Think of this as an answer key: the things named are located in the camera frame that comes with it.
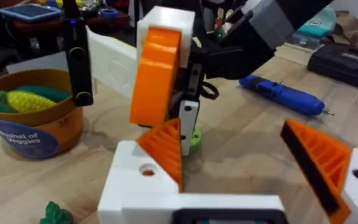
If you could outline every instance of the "green toy vegetable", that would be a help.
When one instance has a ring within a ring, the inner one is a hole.
[[[40,224],[73,224],[73,216],[65,209],[62,209],[55,202],[49,202],[45,212],[45,218]]]
[[[29,91],[31,93],[35,93],[37,95],[48,98],[55,103],[59,103],[70,96],[70,94],[65,93],[64,91],[60,91],[54,88],[48,88],[44,86],[22,86],[17,88],[16,90]]]
[[[17,111],[12,109],[6,103],[0,102],[0,113],[17,113]]]

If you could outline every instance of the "black strap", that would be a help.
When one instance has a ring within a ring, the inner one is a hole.
[[[219,97],[219,91],[214,85],[203,82],[201,84],[200,95],[210,100],[216,100]]]

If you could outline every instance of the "orange gripper pad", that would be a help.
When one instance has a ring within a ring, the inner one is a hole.
[[[178,184],[182,191],[180,120],[171,119],[154,126],[136,142]]]
[[[129,122],[162,125],[179,65],[180,32],[151,27],[143,45]]]
[[[350,214],[341,197],[351,148],[296,121],[286,120],[281,137],[307,178],[331,224],[342,224]]]

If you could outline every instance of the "green plastic toy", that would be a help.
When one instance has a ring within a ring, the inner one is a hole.
[[[17,113],[17,111],[12,109],[6,103],[0,102],[0,113]]]
[[[190,142],[189,155],[198,152],[203,147],[203,135],[199,128],[195,128],[193,131],[193,137]]]
[[[19,91],[29,91],[37,95],[43,96],[52,100],[55,103],[59,103],[67,99],[70,95],[64,91],[56,90],[54,88],[48,88],[44,86],[22,86],[17,88]]]
[[[55,202],[49,202],[45,209],[45,218],[40,220],[40,224],[73,224],[73,216]]]

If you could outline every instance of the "orange triangular bracket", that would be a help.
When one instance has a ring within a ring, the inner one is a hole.
[[[350,214],[341,197],[351,148],[304,124],[286,120],[281,136],[313,188],[332,224]]]
[[[171,119],[148,130],[136,142],[182,190],[180,120]]]

